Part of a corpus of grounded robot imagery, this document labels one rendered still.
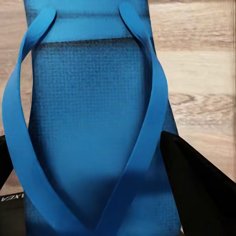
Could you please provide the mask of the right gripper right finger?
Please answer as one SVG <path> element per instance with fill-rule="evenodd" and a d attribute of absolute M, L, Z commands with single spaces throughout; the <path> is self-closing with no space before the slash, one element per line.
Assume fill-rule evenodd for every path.
<path fill-rule="evenodd" d="M 160 151 L 184 236 L 236 236 L 236 183 L 178 135 Z"/>

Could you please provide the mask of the sandal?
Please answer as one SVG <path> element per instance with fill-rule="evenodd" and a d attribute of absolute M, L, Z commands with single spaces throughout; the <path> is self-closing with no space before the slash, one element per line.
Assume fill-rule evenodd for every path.
<path fill-rule="evenodd" d="M 178 236 L 160 136 L 179 136 L 148 0 L 24 0 L 2 123 L 26 236 Z M 29 129 L 20 97 L 31 50 Z"/>

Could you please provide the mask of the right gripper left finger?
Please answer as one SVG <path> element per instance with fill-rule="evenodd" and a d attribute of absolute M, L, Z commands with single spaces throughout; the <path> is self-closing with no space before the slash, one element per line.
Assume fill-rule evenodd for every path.
<path fill-rule="evenodd" d="M 0 190 L 14 169 L 6 144 L 5 135 L 0 136 Z"/>

